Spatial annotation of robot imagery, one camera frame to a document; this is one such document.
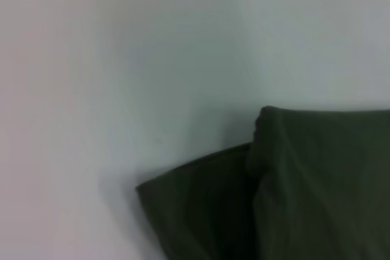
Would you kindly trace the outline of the dark green printed t-shirt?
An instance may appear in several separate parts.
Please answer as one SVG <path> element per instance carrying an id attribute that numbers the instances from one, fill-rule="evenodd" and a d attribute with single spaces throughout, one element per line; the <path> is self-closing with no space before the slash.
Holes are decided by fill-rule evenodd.
<path id="1" fill-rule="evenodd" d="M 263 107 L 136 191 L 169 260 L 390 260 L 390 110 Z"/>

